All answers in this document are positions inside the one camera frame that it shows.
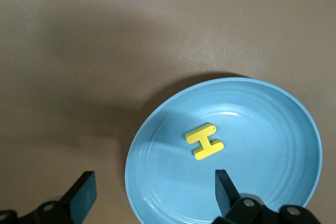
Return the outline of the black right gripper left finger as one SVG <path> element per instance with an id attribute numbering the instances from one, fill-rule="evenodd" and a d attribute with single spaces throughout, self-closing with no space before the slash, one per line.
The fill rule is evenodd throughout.
<path id="1" fill-rule="evenodd" d="M 95 172 L 86 171 L 59 200 L 45 202 L 21 217 L 14 210 L 2 210 L 1 223 L 83 223 L 96 199 Z"/>

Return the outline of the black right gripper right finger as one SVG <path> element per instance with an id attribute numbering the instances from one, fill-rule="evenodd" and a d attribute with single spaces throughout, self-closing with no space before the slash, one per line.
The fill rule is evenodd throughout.
<path id="1" fill-rule="evenodd" d="M 256 196 L 242 197 L 227 171 L 215 171 L 215 196 L 221 211 L 213 223 L 319 223 L 308 209 L 283 205 L 278 212 L 256 200 Z"/>

